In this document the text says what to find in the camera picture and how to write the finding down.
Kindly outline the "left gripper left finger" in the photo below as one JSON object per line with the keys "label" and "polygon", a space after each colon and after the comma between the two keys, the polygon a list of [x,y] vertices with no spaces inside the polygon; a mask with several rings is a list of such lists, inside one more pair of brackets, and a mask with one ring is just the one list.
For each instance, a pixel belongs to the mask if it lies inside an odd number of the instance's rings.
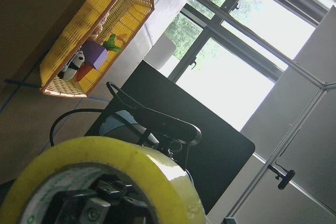
{"label": "left gripper left finger", "polygon": [[111,204],[92,189],[60,191],[49,205],[50,223],[103,223]]}

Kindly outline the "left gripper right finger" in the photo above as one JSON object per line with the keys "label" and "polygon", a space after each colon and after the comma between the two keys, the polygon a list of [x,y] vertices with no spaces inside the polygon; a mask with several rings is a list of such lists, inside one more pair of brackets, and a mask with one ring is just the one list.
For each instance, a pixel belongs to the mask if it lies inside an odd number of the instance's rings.
{"label": "left gripper right finger", "polygon": [[131,182],[126,182],[117,175],[104,174],[98,177],[90,188],[99,198],[111,205],[104,223],[150,222],[148,204]]}

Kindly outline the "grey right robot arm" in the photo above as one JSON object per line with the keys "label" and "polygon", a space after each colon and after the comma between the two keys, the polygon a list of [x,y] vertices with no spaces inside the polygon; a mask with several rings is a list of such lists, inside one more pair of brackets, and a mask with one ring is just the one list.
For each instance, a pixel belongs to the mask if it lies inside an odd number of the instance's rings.
{"label": "grey right robot arm", "polygon": [[99,135],[135,143],[145,130],[128,111],[121,110],[106,118],[99,128]]}

